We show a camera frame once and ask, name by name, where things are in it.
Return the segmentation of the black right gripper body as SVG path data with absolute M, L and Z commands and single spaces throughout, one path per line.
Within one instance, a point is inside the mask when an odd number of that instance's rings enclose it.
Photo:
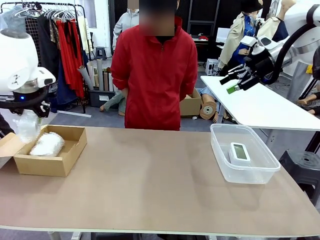
M 252 77 L 258 77 L 259 81 L 267 84 L 267 76 L 274 70 L 274 61 L 270 56 L 265 58 L 246 57 L 246 66 Z

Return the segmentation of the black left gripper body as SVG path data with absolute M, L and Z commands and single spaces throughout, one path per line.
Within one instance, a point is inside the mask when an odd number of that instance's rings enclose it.
M 34 105 L 32 110 L 39 118 L 47 118 L 51 110 L 51 104 L 49 102 L 42 101 Z

